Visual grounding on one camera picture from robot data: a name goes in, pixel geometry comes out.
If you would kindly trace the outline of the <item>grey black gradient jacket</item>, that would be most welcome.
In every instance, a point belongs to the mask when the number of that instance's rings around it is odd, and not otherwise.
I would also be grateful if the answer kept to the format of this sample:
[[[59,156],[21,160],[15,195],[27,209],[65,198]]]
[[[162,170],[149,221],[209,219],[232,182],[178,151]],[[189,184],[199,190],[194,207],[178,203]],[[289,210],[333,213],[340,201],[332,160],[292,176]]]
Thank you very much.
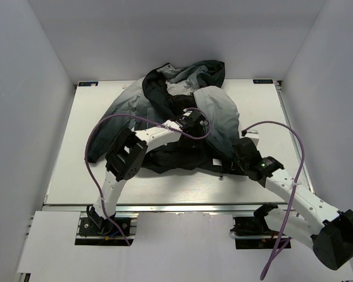
[[[179,123],[180,138],[148,152],[142,167],[156,173],[202,169],[242,175],[234,161],[239,112],[223,90],[225,64],[204,60],[182,68],[166,64],[129,85],[114,99],[89,141],[87,159],[96,163],[123,129],[146,130]]]

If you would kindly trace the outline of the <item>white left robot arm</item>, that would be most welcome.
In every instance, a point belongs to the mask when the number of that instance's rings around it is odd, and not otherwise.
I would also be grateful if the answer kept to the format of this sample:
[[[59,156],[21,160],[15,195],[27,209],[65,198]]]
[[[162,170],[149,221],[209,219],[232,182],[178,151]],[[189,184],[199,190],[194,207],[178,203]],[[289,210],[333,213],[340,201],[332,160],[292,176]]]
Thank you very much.
[[[140,170],[145,155],[161,146],[179,141],[182,136],[192,140],[202,140],[210,134],[211,129],[201,137],[188,133],[196,126],[209,126],[210,122],[197,108],[187,108],[181,116],[167,120],[163,124],[153,122],[150,129],[136,130],[125,128],[120,131],[106,153],[105,181],[99,186],[99,198],[93,205],[92,213],[97,216],[92,227],[99,234],[107,234],[112,229],[112,219],[116,206],[126,182]]]

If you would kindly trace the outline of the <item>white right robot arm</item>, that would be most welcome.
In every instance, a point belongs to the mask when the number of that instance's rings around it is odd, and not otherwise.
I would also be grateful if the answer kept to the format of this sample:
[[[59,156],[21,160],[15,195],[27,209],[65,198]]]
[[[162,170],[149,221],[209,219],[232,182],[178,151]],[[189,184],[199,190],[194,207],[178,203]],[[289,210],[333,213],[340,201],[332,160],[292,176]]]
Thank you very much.
[[[289,216],[283,234],[311,249],[331,270],[353,258],[353,211],[340,211],[301,184],[295,184],[283,165],[262,157],[255,143],[243,137],[234,146],[235,161],[244,173],[262,187],[292,203],[299,216]]]

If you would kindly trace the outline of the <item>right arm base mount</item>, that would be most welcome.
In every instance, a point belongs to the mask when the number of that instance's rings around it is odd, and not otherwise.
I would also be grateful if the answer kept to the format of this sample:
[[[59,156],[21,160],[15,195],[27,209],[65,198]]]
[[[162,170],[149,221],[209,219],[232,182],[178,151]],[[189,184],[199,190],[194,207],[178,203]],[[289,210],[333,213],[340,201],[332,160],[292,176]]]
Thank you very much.
[[[234,226],[229,231],[235,239],[237,250],[271,250],[275,246],[278,230],[271,230],[265,222],[265,216],[276,204],[265,203],[254,211],[252,216],[234,217]]]

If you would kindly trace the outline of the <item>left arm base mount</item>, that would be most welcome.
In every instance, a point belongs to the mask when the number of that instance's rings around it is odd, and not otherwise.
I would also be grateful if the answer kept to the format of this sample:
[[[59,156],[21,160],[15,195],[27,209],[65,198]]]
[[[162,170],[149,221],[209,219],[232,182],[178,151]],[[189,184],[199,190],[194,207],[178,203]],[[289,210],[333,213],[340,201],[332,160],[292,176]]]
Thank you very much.
[[[76,246],[130,246],[136,233],[136,220],[113,215],[112,221],[99,216],[93,206],[87,206],[80,216]]]

